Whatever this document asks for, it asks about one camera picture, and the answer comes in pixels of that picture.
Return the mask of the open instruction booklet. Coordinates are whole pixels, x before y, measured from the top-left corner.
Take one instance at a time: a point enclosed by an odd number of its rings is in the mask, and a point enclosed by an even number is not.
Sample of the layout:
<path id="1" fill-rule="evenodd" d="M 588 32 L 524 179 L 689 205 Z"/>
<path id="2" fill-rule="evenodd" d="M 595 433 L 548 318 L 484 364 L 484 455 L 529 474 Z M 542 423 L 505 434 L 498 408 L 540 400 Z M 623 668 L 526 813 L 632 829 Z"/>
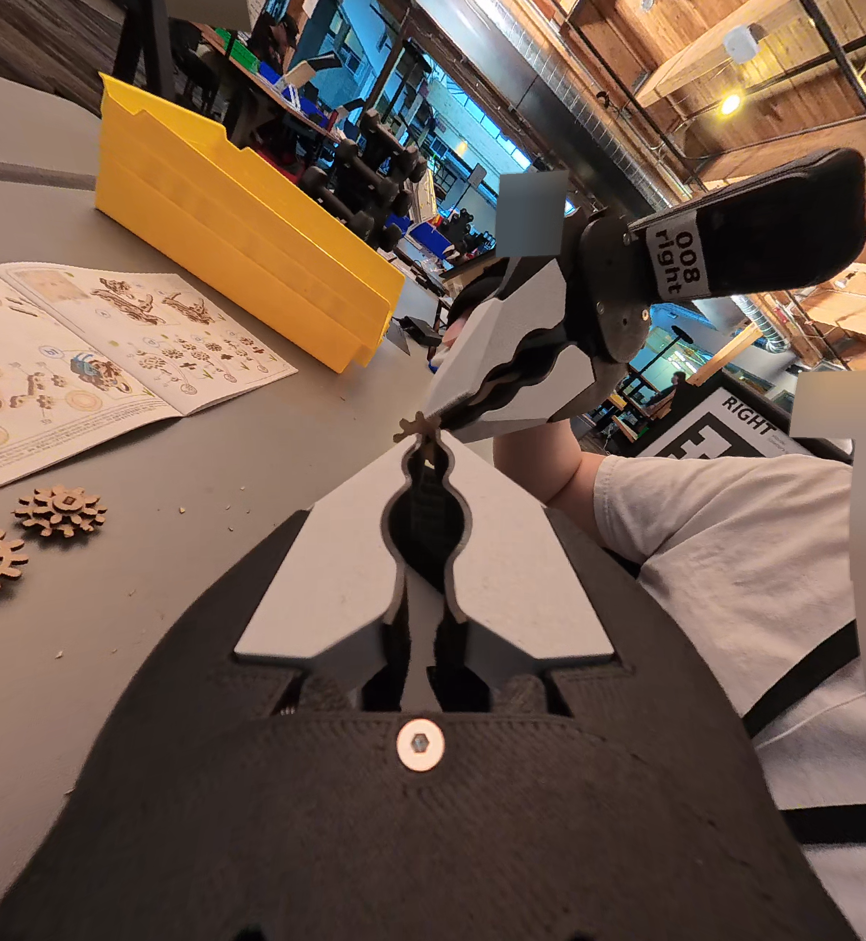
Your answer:
<path id="1" fill-rule="evenodd" d="M 0 265 L 0 488 L 297 369 L 180 276 Z"/>

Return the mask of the person's white t-shirt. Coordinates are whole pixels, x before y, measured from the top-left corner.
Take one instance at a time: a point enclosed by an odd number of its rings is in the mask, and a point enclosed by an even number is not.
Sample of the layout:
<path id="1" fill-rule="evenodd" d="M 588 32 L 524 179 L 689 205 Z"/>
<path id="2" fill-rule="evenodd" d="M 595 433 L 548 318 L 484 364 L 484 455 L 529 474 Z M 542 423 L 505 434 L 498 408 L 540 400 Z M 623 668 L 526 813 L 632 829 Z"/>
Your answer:
<path id="1" fill-rule="evenodd" d="M 603 459 L 608 547 L 683 629 L 744 716 L 855 618 L 851 467 L 809 455 Z M 866 691 L 853 660 L 756 738 L 781 809 L 866 805 Z"/>

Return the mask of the silver ventilation ducts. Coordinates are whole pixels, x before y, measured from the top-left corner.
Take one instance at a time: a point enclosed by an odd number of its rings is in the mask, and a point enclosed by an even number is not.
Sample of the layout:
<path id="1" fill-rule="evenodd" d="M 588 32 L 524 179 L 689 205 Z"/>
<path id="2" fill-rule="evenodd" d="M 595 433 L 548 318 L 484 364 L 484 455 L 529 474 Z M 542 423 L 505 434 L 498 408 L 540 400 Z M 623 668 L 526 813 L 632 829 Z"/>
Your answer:
<path id="1" fill-rule="evenodd" d="M 508 41 L 534 72 L 538 91 L 549 103 L 537 104 L 548 119 L 553 108 L 588 135 L 577 145 L 599 178 L 585 187 L 608 205 L 635 218 L 698 198 L 708 188 L 671 143 L 638 95 L 619 75 L 613 53 L 573 26 L 563 2 L 470 2 L 476 16 Z"/>

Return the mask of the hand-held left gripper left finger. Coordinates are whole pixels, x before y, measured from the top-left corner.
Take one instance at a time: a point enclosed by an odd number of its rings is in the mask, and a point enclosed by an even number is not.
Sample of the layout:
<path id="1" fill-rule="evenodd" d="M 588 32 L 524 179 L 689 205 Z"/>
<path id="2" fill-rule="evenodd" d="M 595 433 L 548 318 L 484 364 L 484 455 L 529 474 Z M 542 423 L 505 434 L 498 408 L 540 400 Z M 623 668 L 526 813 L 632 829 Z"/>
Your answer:
<path id="1" fill-rule="evenodd" d="M 242 663 L 326 676 L 367 710 L 400 712 L 408 672 L 406 566 L 392 505 L 408 442 L 318 500 L 236 643 Z"/>

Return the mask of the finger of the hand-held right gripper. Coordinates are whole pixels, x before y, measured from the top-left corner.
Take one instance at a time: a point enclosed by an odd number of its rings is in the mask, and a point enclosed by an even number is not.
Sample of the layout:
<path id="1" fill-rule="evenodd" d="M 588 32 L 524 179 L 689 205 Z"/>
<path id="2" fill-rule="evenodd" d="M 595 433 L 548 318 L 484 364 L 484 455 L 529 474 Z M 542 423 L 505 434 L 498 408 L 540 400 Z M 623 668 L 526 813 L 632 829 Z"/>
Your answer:
<path id="1" fill-rule="evenodd" d="M 546 261 L 526 280 L 520 273 L 535 258 L 510 265 L 500 289 L 479 305 L 439 367 L 422 412 L 438 414 L 483 381 L 523 356 L 545 347 L 549 360 L 570 345 L 565 319 L 567 283 L 558 261 Z"/>
<path id="2" fill-rule="evenodd" d="M 576 413 L 597 399 L 591 392 L 604 378 L 604 360 L 579 347 L 564 347 L 553 360 L 549 348 L 535 350 L 487 377 L 480 388 L 443 409 L 443 429 L 470 443 L 529 430 Z"/>

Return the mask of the black round-top floor stand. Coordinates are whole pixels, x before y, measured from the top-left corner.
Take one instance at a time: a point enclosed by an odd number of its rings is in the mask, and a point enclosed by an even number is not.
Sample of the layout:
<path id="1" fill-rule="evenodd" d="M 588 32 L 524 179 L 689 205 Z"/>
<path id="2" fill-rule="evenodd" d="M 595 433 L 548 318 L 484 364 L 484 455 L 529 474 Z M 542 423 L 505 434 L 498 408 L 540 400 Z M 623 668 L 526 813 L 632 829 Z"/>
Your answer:
<path id="1" fill-rule="evenodd" d="M 677 325 L 672 325 L 671 330 L 673 334 L 673 339 L 665 347 L 663 347 L 662 350 L 653 359 L 651 359 L 642 370 L 640 370 L 640 375 L 642 375 L 643 377 L 646 371 L 651 366 L 655 365 L 657 362 L 659 362 L 662 359 L 666 360 L 669 351 L 671 351 L 677 344 L 681 342 L 690 344 L 693 342 L 693 338 L 689 334 L 687 334 L 685 330 L 682 329 L 681 327 Z M 669 385 L 666 387 L 666 389 L 659 390 L 658 392 L 656 392 L 653 395 L 653 397 L 647 403 L 645 403 L 644 407 L 651 408 L 659 404 L 662 401 L 662 399 L 666 398 L 669 394 L 671 394 L 674 391 L 674 388 L 678 385 L 680 381 L 686 380 L 686 376 L 687 374 L 685 373 L 684 370 L 680 370 L 680 371 L 674 370 L 670 377 Z"/>

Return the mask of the black framed marker sign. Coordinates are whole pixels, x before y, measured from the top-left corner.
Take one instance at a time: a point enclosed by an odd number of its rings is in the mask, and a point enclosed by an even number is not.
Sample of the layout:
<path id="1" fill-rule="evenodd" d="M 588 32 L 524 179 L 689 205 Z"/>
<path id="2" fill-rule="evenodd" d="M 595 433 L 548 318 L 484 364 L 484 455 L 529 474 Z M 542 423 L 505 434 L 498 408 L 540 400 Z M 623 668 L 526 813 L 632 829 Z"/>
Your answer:
<path id="1" fill-rule="evenodd" d="M 852 464 L 852 457 L 830 441 L 792 439 L 791 421 L 781 407 L 719 371 L 700 386 L 682 385 L 666 415 L 653 421 L 622 454 L 676 459 L 811 454 Z"/>

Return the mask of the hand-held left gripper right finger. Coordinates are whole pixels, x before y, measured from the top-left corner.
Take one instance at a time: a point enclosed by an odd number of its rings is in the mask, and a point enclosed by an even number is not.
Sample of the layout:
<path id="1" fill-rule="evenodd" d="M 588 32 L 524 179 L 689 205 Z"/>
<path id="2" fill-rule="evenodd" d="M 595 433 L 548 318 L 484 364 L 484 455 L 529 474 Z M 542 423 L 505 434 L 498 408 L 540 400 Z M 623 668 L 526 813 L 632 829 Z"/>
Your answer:
<path id="1" fill-rule="evenodd" d="M 440 435 L 440 706 L 486 712 L 515 676 L 607 665 L 615 648 L 543 504 Z"/>

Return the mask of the flat wooden gear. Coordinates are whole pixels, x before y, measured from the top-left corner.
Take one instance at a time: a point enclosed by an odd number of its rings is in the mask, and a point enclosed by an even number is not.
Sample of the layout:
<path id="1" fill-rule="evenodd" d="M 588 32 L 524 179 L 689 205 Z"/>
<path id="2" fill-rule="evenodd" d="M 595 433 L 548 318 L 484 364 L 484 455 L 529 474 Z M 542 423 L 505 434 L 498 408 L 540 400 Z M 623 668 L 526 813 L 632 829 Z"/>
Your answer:
<path id="1" fill-rule="evenodd" d="M 60 533 L 65 538 L 94 532 L 105 523 L 106 513 L 99 495 L 63 486 L 35 488 L 12 510 L 23 527 L 36 528 L 42 537 Z"/>

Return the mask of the yellow stacked storage bins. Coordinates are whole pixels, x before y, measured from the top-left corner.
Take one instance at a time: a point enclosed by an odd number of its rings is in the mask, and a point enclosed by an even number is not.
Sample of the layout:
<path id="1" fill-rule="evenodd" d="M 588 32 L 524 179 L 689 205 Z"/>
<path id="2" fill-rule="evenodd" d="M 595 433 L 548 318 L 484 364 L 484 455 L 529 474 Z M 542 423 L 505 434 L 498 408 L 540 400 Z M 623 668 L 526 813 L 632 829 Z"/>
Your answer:
<path id="1" fill-rule="evenodd" d="M 403 273 L 221 124 L 99 77 L 96 207 L 331 370 L 367 366 Z"/>

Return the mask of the rack of black dumbbells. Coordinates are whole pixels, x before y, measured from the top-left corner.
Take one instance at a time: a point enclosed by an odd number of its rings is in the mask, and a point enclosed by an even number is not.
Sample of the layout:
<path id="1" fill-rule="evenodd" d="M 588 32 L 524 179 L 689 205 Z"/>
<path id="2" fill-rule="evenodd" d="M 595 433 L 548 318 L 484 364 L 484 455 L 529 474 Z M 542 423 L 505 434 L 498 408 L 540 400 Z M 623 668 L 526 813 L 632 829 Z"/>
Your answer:
<path id="1" fill-rule="evenodd" d="M 405 185 L 421 181 L 427 161 L 416 146 L 401 145 L 374 108 L 363 112 L 359 130 L 363 147 L 342 140 L 331 171 L 309 167 L 298 185 L 369 247 L 392 252 L 403 229 L 390 218 L 406 217 L 411 195 Z"/>

